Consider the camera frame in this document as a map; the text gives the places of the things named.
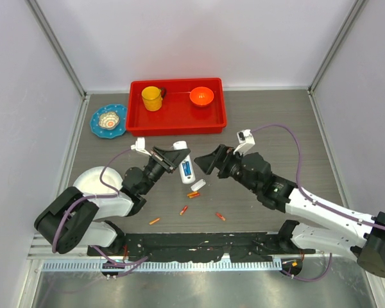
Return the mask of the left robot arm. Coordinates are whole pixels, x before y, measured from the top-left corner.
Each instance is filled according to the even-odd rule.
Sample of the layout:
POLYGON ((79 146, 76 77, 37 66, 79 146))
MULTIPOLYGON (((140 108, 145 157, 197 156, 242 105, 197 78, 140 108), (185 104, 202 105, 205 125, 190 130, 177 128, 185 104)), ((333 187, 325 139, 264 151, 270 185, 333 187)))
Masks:
POLYGON ((164 173, 173 173, 190 152, 189 148, 154 147, 144 168, 128 169, 121 188, 113 187, 111 194, 89 194, 70 186, 38 215, 33 226, 51 244, 53 253, 65 254, 85 245, 119 255, 124 247, 123 232, 106 219, 136 215, 146 203, 144 196, 164 173))

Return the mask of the white battery cover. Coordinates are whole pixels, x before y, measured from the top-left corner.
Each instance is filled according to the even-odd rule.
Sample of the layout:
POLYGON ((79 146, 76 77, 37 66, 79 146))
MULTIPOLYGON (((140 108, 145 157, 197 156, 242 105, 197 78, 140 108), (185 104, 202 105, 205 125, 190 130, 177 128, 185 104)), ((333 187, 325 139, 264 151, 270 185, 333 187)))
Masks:
POLYGON ((192 184, 191 191, 199 191, 205 185, 206 181, 204 179, 198 180, 196 183, 192 184))

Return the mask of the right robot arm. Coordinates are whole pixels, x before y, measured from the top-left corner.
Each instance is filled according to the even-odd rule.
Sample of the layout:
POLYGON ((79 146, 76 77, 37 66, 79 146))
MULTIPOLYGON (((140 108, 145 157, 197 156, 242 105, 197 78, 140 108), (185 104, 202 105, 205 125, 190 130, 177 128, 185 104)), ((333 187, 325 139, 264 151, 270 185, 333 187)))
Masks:
POLYGON ((274 174, 270 163, 257 152, 243 155, 221 144, 194 161, 207 175, 216 169, 218 178, 233 178, 266 208, 318 224, 314 228, 296 221, 285 222, 277 237, 280 251, 292 253, 299 248, 334 253, 385 278, 385 212, 373 216, 319 198, 274 174))

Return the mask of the white remote control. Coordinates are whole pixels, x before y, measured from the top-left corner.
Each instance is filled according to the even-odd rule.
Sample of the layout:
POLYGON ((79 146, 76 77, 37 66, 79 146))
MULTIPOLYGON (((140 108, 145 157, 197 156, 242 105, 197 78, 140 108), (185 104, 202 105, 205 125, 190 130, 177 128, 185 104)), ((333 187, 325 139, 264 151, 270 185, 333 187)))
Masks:
MULTIPOLYGON (((187 149, 187 143, 185 141, 176 141, 173 143, 174 150, 187 149)), ((190 155, 186 156, 183 161, 179 164, 180 177, 183 184, 193 184, 196 177, 191 161, 190 155)))

